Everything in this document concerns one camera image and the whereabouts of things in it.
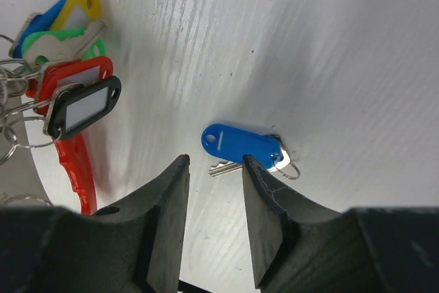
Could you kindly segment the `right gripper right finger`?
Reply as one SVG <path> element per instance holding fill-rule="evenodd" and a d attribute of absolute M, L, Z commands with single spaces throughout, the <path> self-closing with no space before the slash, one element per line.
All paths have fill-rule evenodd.
<path fill-rule="evenodd" d="M 337 212 L 243 159 L 255 287 L 262 292 L 437 292 L 438 208 Z"/>

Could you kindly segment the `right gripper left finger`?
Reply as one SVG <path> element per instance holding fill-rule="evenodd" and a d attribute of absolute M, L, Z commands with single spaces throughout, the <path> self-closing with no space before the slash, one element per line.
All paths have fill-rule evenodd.
<path fill-rule="evenodd" d="M 81 215 L 1 209 L 2 292 L 177 292 L 189 197 L 178 156 L 126 197 Z"/>

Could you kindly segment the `red handled metal keyring holder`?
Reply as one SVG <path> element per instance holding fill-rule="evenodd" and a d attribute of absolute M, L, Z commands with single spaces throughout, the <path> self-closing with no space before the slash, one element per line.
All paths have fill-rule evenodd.
<path fill-rule="evenodd" d="M 98 38 L 88 32 L 66 36 L 63 31 L 36 33 L 23 43 L 23 57 L 17 62 L 24 72 L 9 72 L 1 68 L 1 116 L 7 117 L 9 99 L 26 94 L 32 99 L 30 108 L 39 116 L 47 114 L 52 95 L 61 86 L 82 83 L 86 86 L 113 74 L 112 60 L 105 55 L 85 58 L 97 47 Z M 86 144 L 78 133 L 67 140 L 49 144 L 48 152 L 32 148 L 31 154 L 40 178 L 49 182 L 49 170 L 55 178 L 69 183 L 78 195 L 80 211 L 92 214 L 97 210 L 97 198 Z"/>

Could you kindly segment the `key with blue tag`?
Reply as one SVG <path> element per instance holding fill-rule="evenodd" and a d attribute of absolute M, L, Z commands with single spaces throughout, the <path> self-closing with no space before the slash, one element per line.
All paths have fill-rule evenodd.
<path fill-rule="evenodd" d="M 243 157 L 251 155 L 269 172 L 279 172 L 288 180 L 300 178 L 300 170 L 277 134 L 257 134 L 226 124 L 211 124 L 201 135 L 204 150 L 219 159 L 209 175 L 222 176 L 242 167 Z"/>

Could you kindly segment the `key with black tag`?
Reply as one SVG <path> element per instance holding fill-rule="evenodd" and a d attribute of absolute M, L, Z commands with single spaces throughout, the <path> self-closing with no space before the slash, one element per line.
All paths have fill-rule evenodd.
<path fill-rule="evenodd" d="M 61 86 L 50 99 L 43 132 L 56 141 L 70 139 L 110 113 L 120 94 L 116 76 L 88 86 L 79 82 Z"/>

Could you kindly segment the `bunch of tagged keys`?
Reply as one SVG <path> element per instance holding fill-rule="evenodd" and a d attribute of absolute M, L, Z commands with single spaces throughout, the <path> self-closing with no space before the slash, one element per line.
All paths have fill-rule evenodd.
<path fill-rule="evenodd" d="M 59 86 L 112 76 L 102 40 L 106 29 L 100 0 L 59 0 L 29 16 L 1 61 L 1 116 L 28 109 L 45 114 L 46 100 Z"/>

